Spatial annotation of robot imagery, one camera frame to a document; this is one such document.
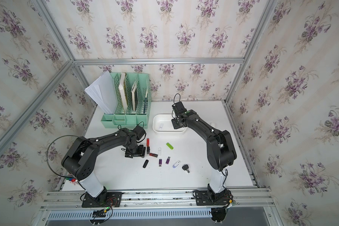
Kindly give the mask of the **black usb drive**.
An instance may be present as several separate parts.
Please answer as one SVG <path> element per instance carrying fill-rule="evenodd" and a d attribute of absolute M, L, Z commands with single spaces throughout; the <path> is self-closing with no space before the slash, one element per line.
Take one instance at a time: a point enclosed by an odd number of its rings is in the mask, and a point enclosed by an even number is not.
<path fill-rule="evenodd" d="M 143 164 L 143 168 L 144 168 L 144 169 L 147 167 L 148 163 L 149 163 L 149 160 L 145 160 L 145 162 L 144 162 L 144 164 Z"/>

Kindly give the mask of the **white storage box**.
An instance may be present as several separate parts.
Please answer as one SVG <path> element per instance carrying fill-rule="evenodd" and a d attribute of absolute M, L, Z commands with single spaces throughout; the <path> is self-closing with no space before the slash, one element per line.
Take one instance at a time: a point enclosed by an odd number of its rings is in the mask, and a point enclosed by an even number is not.
<path fill-rule="evenodd" d="M 173 119 L 171 114 L 158 114 L 153 118 L 153 130 L 159 135 L 175 135 L 183 134 L 187 128 L 173 129 L 171 120 Z M 160 124 L 163 123 L 163 129 L 160 130 Z"/>

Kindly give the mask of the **lilac white usb drive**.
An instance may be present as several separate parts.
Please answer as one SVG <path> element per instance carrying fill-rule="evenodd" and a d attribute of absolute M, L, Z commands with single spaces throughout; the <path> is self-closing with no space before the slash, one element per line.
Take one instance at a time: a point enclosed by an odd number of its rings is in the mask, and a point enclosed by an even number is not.
<path fill-rule="evenodd" d="M 173 168 L 175 169 L 175 168 L 177 168 L 179 165 L 180 165 L 180 163 L 181 163 L 181 161 L 177 161 L 177 162 L 175 162 L 174 164 L 173 164 Z"/>

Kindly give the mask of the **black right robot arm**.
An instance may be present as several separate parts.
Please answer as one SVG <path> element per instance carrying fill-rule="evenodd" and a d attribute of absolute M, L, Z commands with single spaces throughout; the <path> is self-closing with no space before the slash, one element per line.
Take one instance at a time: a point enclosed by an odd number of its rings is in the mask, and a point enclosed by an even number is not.
<path fill-rule="evenodd" d="M 172 104 L 175 114 L 171 120 L 174 129 L 190 128 L 206 143 L 207 159 L 214 169 L 208 184 L 208 196 L 215 198 L 225 194 L 226 170 L 237 159 L 237 153 L 231 134 L 221 131 L 205 122 L 194 110 L 187 110 L 181 101 Z"/>

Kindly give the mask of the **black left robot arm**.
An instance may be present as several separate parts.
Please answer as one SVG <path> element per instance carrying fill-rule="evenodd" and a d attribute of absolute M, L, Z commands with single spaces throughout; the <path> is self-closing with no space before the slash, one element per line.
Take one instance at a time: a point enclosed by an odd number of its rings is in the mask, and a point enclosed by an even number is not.
<path fill-rule="evenodd" d="M 78 137 L 63 157 L 61 165 L 74 176 L 86 194 L 98 202 L 104 202 L 107 190 L 94 172 L 97 157 L 120 146 L 126 158 L 144 157 L 146 149 L 140 142 L 145 136 L 145 129 L 138 125 L 134 129 L 121 128 L 101 137 Z"/>

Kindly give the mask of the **red swivel usb drive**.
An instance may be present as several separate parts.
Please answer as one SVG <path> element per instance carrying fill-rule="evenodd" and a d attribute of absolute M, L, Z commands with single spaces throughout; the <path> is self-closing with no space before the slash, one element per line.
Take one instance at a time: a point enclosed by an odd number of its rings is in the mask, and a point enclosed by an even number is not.
<path fill-rule="evenodd" d="M 155 154 L 155 153 L 150 153 L 149 155 L 152 156 L 152 157 L 155 157 L 155 158 L 158 157 L 158 154 Z"/>

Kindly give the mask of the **brown edge book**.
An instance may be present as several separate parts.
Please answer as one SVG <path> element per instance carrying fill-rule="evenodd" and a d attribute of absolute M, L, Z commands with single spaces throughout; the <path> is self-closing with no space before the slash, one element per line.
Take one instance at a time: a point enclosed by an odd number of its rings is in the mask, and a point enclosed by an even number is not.
<path fill-rule="evenodd" d="M 132 111 L 137 110 L 137 82 L 134 82 L 131 89 L 131 97 L 132 97 Z"/>

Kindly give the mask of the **green desk file organizer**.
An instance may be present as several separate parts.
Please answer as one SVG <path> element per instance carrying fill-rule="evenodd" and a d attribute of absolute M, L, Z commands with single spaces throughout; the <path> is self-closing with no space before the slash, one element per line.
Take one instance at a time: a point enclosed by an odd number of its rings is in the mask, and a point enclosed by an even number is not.
<path fill-rule="evenodd" d="M 126 113 L 123 112 L 122 102 L 119 92 L 120 73 L 110 73 L 114 79 L 115 92 L 117 97 L 117 107 L 115 113 L 112 115 L 104 114 L 101 122 L 106 129 L 114 129 L 117 126 L 127 127 L 133 129 L 139 123 L 146 129 L 148 127 L 149 116 L 152 103 L 152 92 L 149 75 L 146 73 L 126 73 L 125 88 L 128 108 Z M 132 111 L 132 97 L 131 89 L 137 82 L 137 110 Z M 147 111 L 143 114 L 143 104 L 145 99 L 145 93 L 148 90 L 148 103 Z"/>

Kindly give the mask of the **black round key fob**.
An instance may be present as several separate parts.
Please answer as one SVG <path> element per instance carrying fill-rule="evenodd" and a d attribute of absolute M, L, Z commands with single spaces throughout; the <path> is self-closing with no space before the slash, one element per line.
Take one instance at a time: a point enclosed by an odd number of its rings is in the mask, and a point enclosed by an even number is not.
<path fill-rule="evenodd" d="M 189 171 L 189 166 L 188 166 L 187 164 L 184 164 L 184 165 L 182 166 L 182 169 L 183 169 L 184 171 L 186 171 L 187 173 L 190 173 L 190 171 Z"/>

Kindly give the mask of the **white paper stack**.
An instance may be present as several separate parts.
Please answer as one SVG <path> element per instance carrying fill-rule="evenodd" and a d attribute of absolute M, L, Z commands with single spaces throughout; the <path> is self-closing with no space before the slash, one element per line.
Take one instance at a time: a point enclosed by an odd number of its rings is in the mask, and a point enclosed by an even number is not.
<path fill-rule="evenodd" d="M 104 72 L 85 89 L 85 92 L 105 114 L 115 113 L 117 107 L 115 83 L 109 72 Z"/>

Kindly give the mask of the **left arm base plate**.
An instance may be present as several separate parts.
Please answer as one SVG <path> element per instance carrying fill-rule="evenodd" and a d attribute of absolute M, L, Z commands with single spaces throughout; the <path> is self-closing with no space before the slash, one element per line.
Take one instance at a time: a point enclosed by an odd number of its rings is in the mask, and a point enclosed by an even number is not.
<path fill-rule="evenodd" d="M 122 192 L 104 192 L 93 198 L 88 193 L 81 196 L 82 208 L 119 207 L 121 204 Z"/>

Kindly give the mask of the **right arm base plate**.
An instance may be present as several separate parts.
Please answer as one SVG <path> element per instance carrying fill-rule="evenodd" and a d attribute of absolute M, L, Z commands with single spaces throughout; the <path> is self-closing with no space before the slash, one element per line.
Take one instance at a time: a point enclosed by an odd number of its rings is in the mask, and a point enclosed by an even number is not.
<path fill-rule="evenodd" d="M 225 189 L 220 193 L 209 191 L 194 190 L 192 196 L 197 206 L 226 206 L 233 202 L 233 195 L 229 189 Z"/>

